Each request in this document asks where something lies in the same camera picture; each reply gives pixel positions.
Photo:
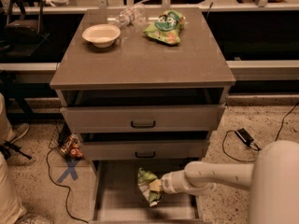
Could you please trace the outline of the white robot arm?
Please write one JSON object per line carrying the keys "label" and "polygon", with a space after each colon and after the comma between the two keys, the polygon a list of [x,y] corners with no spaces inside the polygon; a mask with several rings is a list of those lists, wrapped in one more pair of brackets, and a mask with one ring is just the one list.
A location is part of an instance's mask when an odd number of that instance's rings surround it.
{"label": "white robot arm", "polygon": [[215,183],[249,191],[248,224],[299,224],[299,144],[265,146],[251,164],[192,161],[152,181],[149,189],[199,195]]}

